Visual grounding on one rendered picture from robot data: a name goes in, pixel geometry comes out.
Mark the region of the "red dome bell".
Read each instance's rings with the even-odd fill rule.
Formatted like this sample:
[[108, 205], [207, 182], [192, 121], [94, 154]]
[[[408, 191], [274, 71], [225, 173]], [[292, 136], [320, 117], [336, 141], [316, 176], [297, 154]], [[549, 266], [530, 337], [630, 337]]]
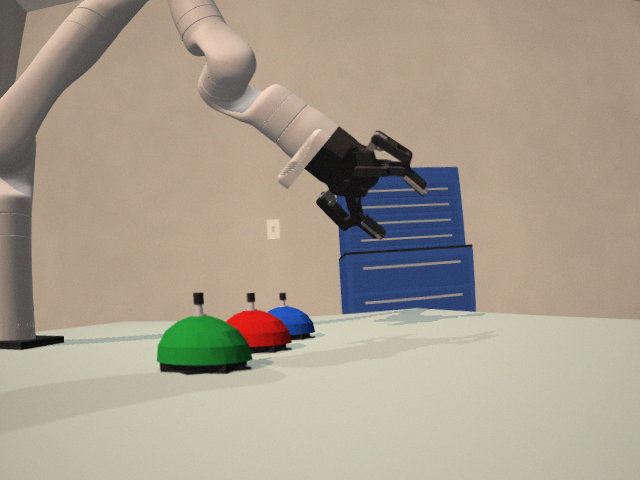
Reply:
[[249, 343], [251, 354], [292, 350], [286, 348], [286, 344], [292, 341], [284, 323], [270, 313], [254, 309], [255, 293], [247, 293], [247, 302], [247, 311], [232, 316], [226, 322], [244, 336]]

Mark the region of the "blue dome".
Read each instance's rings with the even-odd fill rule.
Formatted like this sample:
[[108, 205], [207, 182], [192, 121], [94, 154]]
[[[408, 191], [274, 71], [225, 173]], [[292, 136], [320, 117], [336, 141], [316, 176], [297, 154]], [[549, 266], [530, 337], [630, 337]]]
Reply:
[[310, 336], [310, 333], [314, 333], [315, 329], [313, 322], [308, 315], [299, 309], [285, 305], [286, 293], [279, 293], [279, 296], [281, 306], [274, 308], [267, 313], [270, 313], [283, 321], [289, 329], [291, 340], [315, 338], [315, 336]]

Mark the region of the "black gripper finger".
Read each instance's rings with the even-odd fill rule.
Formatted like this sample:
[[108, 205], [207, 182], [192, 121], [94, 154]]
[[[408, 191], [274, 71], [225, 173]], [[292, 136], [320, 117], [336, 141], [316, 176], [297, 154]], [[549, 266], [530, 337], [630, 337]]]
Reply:
[[367, 214], [363, 215], [361, 198], [355, 198], [351, 181], [348, 179], [344, 180], [342, 183], [342, 189], [350, 215], [336, 202], [336, 197], [329, 189], [320, 194], [316, 204], [343, 231], [346, 231], [353, 226], [358, 226], [372, 238], [382, 240], [385, 237], [386, 230]]
[[[399, 149], [398, 149], [399, 148]], [[426, 187], [426, 182], [423, 178], [421, 178], [415, 171], [410, 168], [410, 163], [412, 160], [413, 153], [393, 140], [386, 134], [381, 131], [375, 131], [373, 134], [371, 141], [369, 142], [366, 149], [378, 151], [386, 151], [398, 161], [391, 161], [385, 159], [377, 159], [377, 163], [379, 167], [370, 167], [370, 166], [357, 166], [354, 169], [354, 174], [359, 177], [366, 176], [374, 176], [374, 177], [388, 177], [388, 176], [401, 176], [403, 180], [410, 185], [415, 191], [417, 191], [421, 196], [425, 196], [427, 194], [428, 188]], [[405, 153], [404, 153], [404, 152]], [[396, 167], [394, 167], [396, 166]], [[380, 168], [381, 167], [381, 168]]]

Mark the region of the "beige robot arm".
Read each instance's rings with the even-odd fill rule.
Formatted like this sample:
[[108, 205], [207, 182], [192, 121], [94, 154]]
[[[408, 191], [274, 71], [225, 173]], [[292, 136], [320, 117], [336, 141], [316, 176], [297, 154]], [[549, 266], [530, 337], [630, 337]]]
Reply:
[[[148, 1], [84, 0], [0, 99], [0, 341], [36, 339], [31, 239], [36, 134], [62, 92], [99, 60]], [[281, 85], [264, 91], [248, 85], [255, 54], [227, 26], [214, 0], [168, 4], [187, 50], [206, 57], [198, 81], [201, 98], [254, 126], [292, 158], [278, 176], [288, 189], [339, 126]]]

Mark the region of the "green dome bell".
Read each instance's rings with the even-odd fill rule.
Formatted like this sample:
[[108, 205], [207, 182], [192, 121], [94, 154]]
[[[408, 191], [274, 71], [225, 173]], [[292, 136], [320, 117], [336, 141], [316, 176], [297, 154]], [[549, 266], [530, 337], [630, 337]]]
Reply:
[[246, 366], [253, 359], [249, 343], [240, 331], [203, 314], [203, 293], [193, 293], [193, 300], [196, 314], [172, 325], [158, 344], [160, 371], [194, 375], [252, 369]]

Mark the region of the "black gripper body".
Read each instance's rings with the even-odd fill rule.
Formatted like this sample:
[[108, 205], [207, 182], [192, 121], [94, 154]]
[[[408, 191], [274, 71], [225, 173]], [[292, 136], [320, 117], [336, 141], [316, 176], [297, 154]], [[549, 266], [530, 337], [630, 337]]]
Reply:
[[325, 183], [334, 195], [345, 196], [342, 183], [348, 179], [352, 183], [355, 198], [364, 197], [379, 180], [379, 177], [359, 177], [354, 174], [357, 166], [379, 167], [374, 151], [366, 147], [339, 126], [304, 169]]

